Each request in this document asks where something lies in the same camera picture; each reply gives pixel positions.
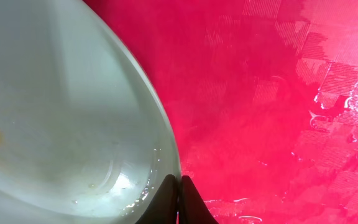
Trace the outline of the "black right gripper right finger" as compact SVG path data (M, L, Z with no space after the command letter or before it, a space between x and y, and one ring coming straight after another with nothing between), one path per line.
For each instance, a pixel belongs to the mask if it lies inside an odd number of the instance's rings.
M189 176L181 178L180 190L179 224L218 224Z

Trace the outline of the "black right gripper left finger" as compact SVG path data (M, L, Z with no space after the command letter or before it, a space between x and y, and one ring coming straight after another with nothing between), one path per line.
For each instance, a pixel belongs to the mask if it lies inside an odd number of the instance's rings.
M143 215L135 224L176 224L178 181L167 175Z

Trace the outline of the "light green plate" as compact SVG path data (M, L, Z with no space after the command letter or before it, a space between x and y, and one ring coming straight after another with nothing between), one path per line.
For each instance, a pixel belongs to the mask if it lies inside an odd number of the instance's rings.
M0 223L135 223L177 145L147 75L83 1L0 1Z

